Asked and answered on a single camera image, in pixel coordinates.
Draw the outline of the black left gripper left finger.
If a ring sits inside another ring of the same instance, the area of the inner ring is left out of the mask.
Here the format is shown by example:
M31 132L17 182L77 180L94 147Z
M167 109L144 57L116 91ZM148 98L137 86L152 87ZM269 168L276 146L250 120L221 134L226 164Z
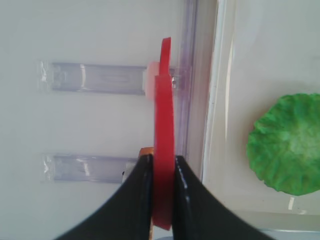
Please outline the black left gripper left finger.
M153 156L141 156L116 193L58 240L148 240L153 203Z

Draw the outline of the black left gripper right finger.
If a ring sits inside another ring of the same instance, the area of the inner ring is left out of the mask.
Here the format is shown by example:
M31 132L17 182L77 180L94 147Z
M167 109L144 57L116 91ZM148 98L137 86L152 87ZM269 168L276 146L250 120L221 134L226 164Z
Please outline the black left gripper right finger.
M233 212L202 184L183 156L175 158L173 238L175 240L318 240L319 217L307 217L314 231L294 229L298 216Z

